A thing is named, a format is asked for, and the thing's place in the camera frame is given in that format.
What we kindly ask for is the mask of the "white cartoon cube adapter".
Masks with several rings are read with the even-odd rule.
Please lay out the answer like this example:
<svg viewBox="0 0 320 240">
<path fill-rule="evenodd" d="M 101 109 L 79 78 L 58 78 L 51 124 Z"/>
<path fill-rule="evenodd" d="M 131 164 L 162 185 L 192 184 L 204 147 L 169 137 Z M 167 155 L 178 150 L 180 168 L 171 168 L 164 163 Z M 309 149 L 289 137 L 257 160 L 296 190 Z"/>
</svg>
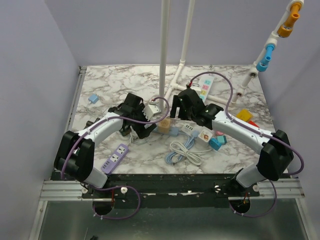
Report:
<svg viewBox="0 0 320 240">
<path fill-rule="evenodd" d="M 212 132 L 206 129 L 203 129 L 198 135 L 198 138 L 204 143 L 208 143 L 212 137 Z"/>
</svg>

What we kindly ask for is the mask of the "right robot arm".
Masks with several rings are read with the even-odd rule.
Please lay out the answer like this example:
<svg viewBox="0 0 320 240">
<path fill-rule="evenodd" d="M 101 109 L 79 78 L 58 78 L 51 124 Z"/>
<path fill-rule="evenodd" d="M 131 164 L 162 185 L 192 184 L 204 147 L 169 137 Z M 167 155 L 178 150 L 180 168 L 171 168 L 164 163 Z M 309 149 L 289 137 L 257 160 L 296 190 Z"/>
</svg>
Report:
<svg viewBox="0 0 320 240">
<path fill-rule="evenodd" d="M 213 103 L 204 104 L 191 88 L 173 96 L 170 117 L 193 121 L 209 130 L 223 132 L 259 155 L 257 163 L 239 170 L 233 177 L 230 191 L 236 196 L 243 195 L 254 183 L 277 181 L 294 158 L 284 131 L 272 133 L 242 120 L 234 120 L 222 107 Z"/>
</svg>

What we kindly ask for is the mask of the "red cube socket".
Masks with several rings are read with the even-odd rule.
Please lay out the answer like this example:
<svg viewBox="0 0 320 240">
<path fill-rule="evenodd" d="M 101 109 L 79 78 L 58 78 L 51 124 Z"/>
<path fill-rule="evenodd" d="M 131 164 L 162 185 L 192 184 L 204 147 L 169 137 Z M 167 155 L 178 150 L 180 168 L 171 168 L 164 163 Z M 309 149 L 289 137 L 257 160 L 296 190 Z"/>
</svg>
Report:
<svg viewBox="0 0 320 240">
<path fill-rule="evenodd" d="M 259 126 L 255 122 L 253 122 L 252 120 L 248 121 L 248 123 L 252 126 L 259 128 Z"/>
</svg>

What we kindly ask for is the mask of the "black metal base rail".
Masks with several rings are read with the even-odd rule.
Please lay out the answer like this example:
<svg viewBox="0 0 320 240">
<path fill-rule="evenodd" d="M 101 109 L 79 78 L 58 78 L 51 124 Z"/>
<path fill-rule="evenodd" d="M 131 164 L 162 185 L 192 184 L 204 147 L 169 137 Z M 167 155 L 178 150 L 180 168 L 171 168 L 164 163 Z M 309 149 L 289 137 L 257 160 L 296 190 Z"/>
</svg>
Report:
<svg viewBox="0 0 320 240">
<path fill-rule="evenodd" d="M 236 186 L 233 174 L 112 174 L 102 189 L 82 185 L 84 199 L 99 208 L 129 209 L 227 208 L 230 201 L 249 203 L 261 195 L 253 183 Z"/>
</svg>

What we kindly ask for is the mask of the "light blue charger plug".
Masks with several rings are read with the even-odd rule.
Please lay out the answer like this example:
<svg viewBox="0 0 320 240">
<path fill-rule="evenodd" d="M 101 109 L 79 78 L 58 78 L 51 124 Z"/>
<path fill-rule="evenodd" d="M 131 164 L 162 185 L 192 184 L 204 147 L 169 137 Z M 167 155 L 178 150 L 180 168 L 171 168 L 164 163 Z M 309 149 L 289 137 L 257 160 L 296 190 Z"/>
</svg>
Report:
<svg viewBox="0 0 320 240">
<path fill-rule="evenodd" d="M 99 97 L 96 94 L 92 94 L 89 98 L 88 101 L 91 104 L 95 104 L 99 100 Z"/>
</svg>

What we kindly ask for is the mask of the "white round plug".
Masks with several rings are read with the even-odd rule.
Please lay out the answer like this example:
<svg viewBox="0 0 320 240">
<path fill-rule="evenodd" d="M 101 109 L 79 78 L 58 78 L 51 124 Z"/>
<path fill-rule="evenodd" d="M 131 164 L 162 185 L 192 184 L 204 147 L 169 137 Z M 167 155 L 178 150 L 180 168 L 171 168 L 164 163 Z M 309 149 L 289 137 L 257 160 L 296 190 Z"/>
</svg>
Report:
<svg viewBox="0 0 320 240">
<path fill-rule="evenodd" d="M 202 164 L 201 154 L 212 151 L 211 149 L 203 151 L 192 151 L 190 149 L 187 149 L 187 147 L 185 147 L 181 142 L 178 141 L 171 142 L 169 147 L 173 152 L 185 157 L 190 163 L 196 166 Z"/>
</svg>

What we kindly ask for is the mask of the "teal plug adapter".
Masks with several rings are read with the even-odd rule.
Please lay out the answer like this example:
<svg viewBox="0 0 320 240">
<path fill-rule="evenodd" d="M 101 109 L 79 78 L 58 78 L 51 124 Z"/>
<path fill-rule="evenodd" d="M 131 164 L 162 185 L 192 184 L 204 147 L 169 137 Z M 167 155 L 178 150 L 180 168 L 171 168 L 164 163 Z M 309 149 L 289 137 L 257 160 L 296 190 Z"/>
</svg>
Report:
<svg viewBox="0 0 320 240">
<path fill-rule="evenodd" d="M 221 145 L 225 145 L 228 142 L 227 137 L 225 135 L 219 135 L 216 137 L 216 139 Z"/>
</svg>

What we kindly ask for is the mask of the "yellow cube socket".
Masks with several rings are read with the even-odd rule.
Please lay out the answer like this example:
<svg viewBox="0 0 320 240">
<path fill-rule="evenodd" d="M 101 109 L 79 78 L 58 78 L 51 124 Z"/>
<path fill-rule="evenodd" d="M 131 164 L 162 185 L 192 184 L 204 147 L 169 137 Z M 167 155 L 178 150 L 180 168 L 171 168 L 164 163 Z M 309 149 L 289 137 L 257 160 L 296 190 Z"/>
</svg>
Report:
<svg viewBox="0 0 320 240">
<path fill-rule="evenodd" d="M 247 109 L 242 109 L 236 117 L 244 122 L 248 122 L 253 118 L 253 115 Z"/>
</svg>

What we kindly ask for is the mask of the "orange pipe fitting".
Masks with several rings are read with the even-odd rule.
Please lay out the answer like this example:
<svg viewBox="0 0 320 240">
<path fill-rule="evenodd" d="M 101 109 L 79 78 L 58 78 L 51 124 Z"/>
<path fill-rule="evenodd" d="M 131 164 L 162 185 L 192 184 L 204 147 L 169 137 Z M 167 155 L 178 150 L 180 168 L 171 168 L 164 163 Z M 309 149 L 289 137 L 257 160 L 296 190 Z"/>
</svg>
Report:
<svg viewBox="0 0 320 240">
<path fill-rule="evenodd" d="M 280 25 L 277 30 L 277 35 L 281 38 L 287 38 L 293 31 L 295 22 L 300 18 L 299 11 L 302 8 L 302 4 L 300 2 L 294 2 L 290 6 L 290 11 L 288 17 L 285 21 Z"/>
</svg>

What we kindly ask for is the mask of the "blue pipe fitting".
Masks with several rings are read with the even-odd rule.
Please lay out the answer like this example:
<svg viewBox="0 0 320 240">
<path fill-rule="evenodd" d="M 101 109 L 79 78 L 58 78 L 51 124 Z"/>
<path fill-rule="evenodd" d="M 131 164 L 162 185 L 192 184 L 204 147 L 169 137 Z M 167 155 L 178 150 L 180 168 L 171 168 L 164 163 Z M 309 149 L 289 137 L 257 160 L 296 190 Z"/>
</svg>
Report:
<svg viewBox="0 0 320 240">
<path fill-rule="evenodd" d="M 269 66 L 269 63 L 272 59 L 272 53 L 275 49 L 275 45 L 270 43 L 265 47 L 265 53 L 263 58 L 259 61 L 259 63 L 256 65 L 256 69 L 258 72 L 265 72 Z"/>
</svg>

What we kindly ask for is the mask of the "purple USB power strip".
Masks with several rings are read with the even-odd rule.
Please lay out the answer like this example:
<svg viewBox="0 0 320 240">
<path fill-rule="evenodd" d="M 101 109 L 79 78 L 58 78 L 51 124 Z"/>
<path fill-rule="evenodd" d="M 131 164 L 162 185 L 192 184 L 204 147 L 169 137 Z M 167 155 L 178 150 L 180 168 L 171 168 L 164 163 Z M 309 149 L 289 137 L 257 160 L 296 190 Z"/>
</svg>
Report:
<svg viewBox="0 0 320 240">
<path fill-rule="evenodd" d="M 110 157 L 101 166 L 101 170 L 104 174 L 110 175 L 124 159 L 129 152 L 129 147 L 121 143 L 117 149 L 110 155 Z"/>
</svg>

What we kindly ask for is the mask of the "white PVC pipe frame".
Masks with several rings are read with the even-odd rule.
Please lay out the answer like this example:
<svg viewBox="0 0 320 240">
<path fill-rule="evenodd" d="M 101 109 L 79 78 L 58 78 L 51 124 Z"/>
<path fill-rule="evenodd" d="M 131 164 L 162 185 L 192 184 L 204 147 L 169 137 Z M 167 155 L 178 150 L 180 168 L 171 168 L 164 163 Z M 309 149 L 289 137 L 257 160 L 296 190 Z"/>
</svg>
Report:
<svg viewBox="0 0 320 240">
<path fill-rule="evenodd" d="M 268 44 L 274 44 L 275 49 L 277 47 L 277 43 L 279 39 L 285 39 L 282 37 L 279 37 L 277 34 L 277 31 L 280 27 L 280 25 L 286 20 L 286 18 L 289 15 L 290 12 L 290 6 L 295 3 L 299 2 L 301 3 L 302 7 L 300 11 L 304 7 L 304 1 L 303 0 L 291 0 L 288 5 L 286 6 L 285 12 L 278 22 L 275 29 L 270 33 L 267 41 L 264 44 L 264 47 L 257 57 L 257 59 L 252 63 L 250 66 L 249 71 L 247 72 L 244 80 L 238 87 L 238 89 L 231 95 L 231 101 L 230 105 L 235 106 L 238 99 L 243 97 L 245 95 L 245 91 L 250 83 L 251 80 L 256 79 L 259 76 L 259 72 L 256 69 L 256 65 L 260 62 L 260 60 L 263 58 L 266 52 L 266 46 Z M 167 52 L 168 52 L 168 36 L 169 36 L 169 23 L 170 23 L 170 8 L 171 8 L 171 2 L 169 0 L 163 0 L 161 2 L 161 30 L 160 30 L 160 65 L 159 65 L 159 95 L 164 97 L 165 99 L 169 99 L 169 97 L 172 95 L 173 90 L 183 90 L 184 87 L 177 84 L 177 80 L 181 75 L 181 72 L 185 66 L 186 63 L 186 55 L 188 50 L 188 43 L 190 38 L 190 32 L 191 32 L 191 25 L 192 25 L 192 19 L 195 9 L 195 1 L 190 0 L 188 4 L 188 11 L 187 11 L 187 18 L 186 18 L 186 24 L 185 24 L 185 30 L 184 30 L 184 37 L 183 37 L 183 44 L 182 44 L 182 51 L 181 56 L 179 60 L 179 64 L 177 67 L 177 70 L 174 74 L 173 79 L 171 80 L 170 84 L 167 87 L 167 90 L 165 90 L 165 78 L 166 78 L 166 67 L 167 67 Z"/>
</svg>

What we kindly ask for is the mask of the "white multicolour power strip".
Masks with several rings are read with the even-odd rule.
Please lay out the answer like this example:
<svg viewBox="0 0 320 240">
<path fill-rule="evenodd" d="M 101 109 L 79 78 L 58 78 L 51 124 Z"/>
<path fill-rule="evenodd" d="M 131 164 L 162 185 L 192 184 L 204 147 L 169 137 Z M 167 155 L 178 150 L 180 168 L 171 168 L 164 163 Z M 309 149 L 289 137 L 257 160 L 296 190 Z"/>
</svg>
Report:
<svg viewBox="0 0 320 240">
<path fill-rule="evenodd" d="M 211 87 L 213 85 L 214 82 L 214 77 L 211 75 L 202 75 L 199 79 L 199 88 L 200 88 L 200 92 L 199 92 L 199 97 L 202 99 L 203 103 L 205 103 Z"/>
</svg>

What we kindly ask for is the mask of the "wooden cube socket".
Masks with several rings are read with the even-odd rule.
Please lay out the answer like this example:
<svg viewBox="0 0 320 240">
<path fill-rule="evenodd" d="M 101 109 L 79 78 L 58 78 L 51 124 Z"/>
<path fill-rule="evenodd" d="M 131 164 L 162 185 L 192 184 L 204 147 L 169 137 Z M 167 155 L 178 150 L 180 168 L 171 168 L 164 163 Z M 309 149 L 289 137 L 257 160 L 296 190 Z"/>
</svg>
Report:
<svg viewBox="0 0 320 240">
<path fill-rule="evenodd" d="M 165 118 L 162 121 L 160 121 L 157 125 L 158 131 L 162 134 L 168 134 L 170 132 L 171 128 L 171 119 Z"/>
</svg>

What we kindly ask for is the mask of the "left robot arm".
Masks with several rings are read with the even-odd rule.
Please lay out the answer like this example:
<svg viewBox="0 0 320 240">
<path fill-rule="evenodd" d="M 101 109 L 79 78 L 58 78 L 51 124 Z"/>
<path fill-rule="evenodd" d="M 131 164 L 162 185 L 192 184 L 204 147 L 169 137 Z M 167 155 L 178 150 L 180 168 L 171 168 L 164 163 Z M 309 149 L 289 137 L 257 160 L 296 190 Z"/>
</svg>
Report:
<svg viewBox="0 0 320 240">
<path fill-rule="evenodd" d="M 99 197 L 107 197 L 111 185 L 107 182 L 107 176 L 94 167 L 95 148 L 118 131 L 126 133 L 133 129 L 139 139 L 148 137 L 157 125 L 146 123 L 145 107 L 141 97 L 128 93 L 124 102 L 111 107 L 104 117 L 91 126 L 79 132 L 65 132 L 53 164 L 60 171 L 61 178 L 69 176 L 92 185 Z"/>
</svg>

